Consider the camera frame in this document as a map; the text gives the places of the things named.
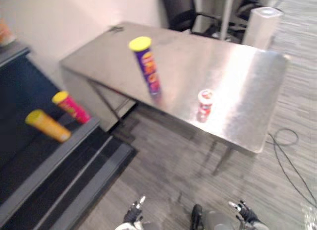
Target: gray stair edge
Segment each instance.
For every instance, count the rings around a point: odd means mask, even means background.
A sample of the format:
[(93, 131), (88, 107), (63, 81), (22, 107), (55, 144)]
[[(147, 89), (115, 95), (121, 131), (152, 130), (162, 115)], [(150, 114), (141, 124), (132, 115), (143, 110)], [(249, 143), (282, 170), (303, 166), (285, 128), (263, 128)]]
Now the gray stair edge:
[(37, 187), (52, 173), (85, 138), (99, 126), (98, 118), (91, 118), (72, 136), (62, 143), (0, 206), (0, 228), (11, 218), (16, 210), (37, 189)]
[(89, 181), (86, 187), (79, 193), (74, 201), (67, 207), (50, 230), (69, 230), (74, 227), (82, 214), (87, 210), (92, 201), (98, 197), (107, 182), (121, 168), (135, 150), (123, 143), (108, 159), (103, 167)]
[(0, 68), (17, 57), (29, 53), (28, 47), (19, 41), (14, 41), (5, 47), (0, 48)]

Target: can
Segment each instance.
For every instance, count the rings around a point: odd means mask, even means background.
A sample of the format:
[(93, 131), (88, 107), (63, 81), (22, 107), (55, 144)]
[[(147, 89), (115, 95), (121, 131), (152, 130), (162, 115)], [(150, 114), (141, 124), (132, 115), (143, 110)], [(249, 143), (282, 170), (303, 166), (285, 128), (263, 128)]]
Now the can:
[(43, 110), (33, 110), (26, 116), (25, 122), (59, 142), (66, 141), (71, 135), (68, 129), (56, 122)]
[(14, 40), (15, 36), (12, 34), (4, 19), (0, 18), (0, 47), (4, 47)]
[(143, 77), (152, 95), (160, 93), (159, 76), (151, 51), (152, 40), (150, 37), (138, 37), (129, 43), (129, 48), (134, 52)]
[(210, 89), (205, 89), (199, 92), (199, 112), (203, 115), (209, 115), (212, 107), (212, 91)]
[(90, 120), (90, 115), (76, 103), (67, 91), (56, 93), (52, 98), (52, 102), (81, 123), (87, 123)]

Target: black cable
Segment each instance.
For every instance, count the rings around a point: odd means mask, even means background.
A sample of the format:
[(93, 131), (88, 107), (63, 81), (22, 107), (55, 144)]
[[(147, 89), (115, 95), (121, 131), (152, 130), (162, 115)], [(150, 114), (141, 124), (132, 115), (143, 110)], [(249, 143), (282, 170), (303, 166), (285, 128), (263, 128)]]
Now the black cable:
[[(282, 131), (290, 131), (292, 132), (295, 136), (296, 136), (296, 140), (294, 142), (291, 142), (291, 143), (279, 143), (277, 141), (277, 137), (278, 137), (278, 134), (281, 133)], [(279, 129), (274, 135), (270, 134), (269, 133), (269, 136), (272, 138), (273, 142), (266, 142), (268, 144), (272, 144), (273, 145), (273, 149), (275, 151), (275, 156), (276, 156), (276, 159), (278, 161), (278, 164), (279, 166), (281, 167), (284, 175), (286, 176), (286, 178), (288, 179), (288, 181), (291, 183), (291, 185), (295, 188), (295, 190), (309, 203), (311, 204), (312, 206), (314, 206), (315, 208), (317, 208), (317, 200), (316, 198), (314, 197), (313, 193), (311, 192), (311, 190), (309, 189), (307, 183), (305, 182), (305, 180), (303, 179), (303, 177), (301, 176), (301, 174), (298, 172), (298, 170), (296, 169), (296, 167), (294, 166), (294, 164), (292, 163), (292, 161), (289, 159), (289, 157), (287, 156), (287, 154), (285, 153), (285, 151), (281, 148), (281, 147), (287, 147), (287, 146), (291, 146), (291, 145), (295, 145), (296, 143), (298, 143), (299, 141), (299, 137), (298, 137), (298, 134), (289, 129), (289, 128), (281, 128)], [(286, 157), (286, 159), (288, 160), (289, 164), (291, 164), (293, 170), (295, 171), (295, 173), (300, 177), (300, 179), (302, 180), (302, 182), (304, 183), (307, 191), (309, 192), (310, 196), (312, 197), (312, 199), (314, 200), (314, 202), (312, 202), (311, 200), (309, 200), (297, 187), (296, 185), (292, 182), (292, 180), (290, 179), (290, 177), (288, 176), (288, 174), (286, 173), (279, 157), (278, 157), (278, 154), (277, 154), (277, 149), (276, 147), (279, 148), (279, 150), (283, 153), (283, 155)]]

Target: small red can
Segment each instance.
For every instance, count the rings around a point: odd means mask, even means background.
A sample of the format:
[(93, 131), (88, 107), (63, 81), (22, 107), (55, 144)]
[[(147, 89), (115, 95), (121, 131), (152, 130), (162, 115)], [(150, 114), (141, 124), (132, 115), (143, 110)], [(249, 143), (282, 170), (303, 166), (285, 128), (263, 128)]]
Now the small red can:
[(212, 91), (210, 89), (205, 89), (199, 92), (198, 100), (200, 103), (199, 112), (203, 115), (209, 115), (212, 107)]

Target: pink cylindrical can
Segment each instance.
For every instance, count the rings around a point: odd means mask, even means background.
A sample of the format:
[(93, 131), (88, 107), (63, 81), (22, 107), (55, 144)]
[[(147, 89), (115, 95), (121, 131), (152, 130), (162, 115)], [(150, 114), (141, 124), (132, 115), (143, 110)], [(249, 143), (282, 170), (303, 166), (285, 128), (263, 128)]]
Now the pink cylindrical can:
[(58, 92), (52, 102), (81, 123), (87, 123), (90, 115), (69, 95), (67, 91)]

